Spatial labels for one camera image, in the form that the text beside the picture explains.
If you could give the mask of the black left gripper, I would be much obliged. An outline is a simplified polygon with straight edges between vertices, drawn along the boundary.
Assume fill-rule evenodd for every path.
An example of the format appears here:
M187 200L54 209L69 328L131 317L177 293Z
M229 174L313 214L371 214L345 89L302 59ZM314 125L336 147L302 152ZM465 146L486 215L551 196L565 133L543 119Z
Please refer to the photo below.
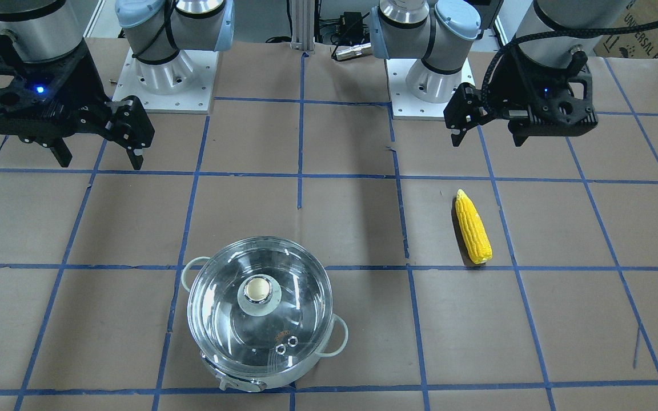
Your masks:
M461 83L444 109L452 145L459 147L470 128L495 119L508 120L515 147L522 147L529 136L577 137L596 128L588 55L575 47L569 57L572 62L566 67L545 67L516 45L500 58L486 105L480 89Z

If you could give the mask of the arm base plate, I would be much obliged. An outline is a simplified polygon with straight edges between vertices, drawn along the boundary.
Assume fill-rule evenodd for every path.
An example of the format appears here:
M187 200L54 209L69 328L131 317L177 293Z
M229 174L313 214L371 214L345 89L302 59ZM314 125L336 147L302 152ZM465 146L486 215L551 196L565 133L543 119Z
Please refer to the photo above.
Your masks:
M468 60L459 72L431 72L415 58L386 60L392 117L399 120L444 120L444 109L461 83L475 85Z
M137 96L149 114L210 112L219 52L181 50L171 62L147 65L126 54L113 99Z

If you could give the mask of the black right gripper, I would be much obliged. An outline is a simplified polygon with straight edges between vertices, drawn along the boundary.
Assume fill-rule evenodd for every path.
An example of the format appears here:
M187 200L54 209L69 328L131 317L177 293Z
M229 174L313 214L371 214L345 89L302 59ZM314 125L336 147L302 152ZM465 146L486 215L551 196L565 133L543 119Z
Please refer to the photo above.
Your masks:
M112 100L105 93L84 39L65 55L24 62L13 37L0 37L0 135L47 145L61 167L73 155L65 138L97 134L124 149L135 171L155 130L137 96Z

